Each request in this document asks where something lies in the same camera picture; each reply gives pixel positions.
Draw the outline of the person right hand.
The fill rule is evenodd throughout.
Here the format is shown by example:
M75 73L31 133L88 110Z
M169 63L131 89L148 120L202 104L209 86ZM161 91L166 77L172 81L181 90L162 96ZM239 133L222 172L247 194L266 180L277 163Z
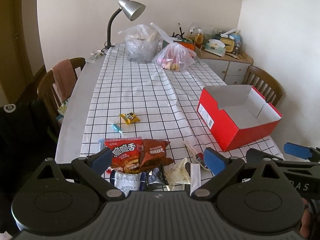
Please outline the person right hand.
M304 213L300 221L300 230L299 234L304 237L305 239L308 239L310 236L310 225L311 225L311 214L309 210L309 202L302 198L304 203Z

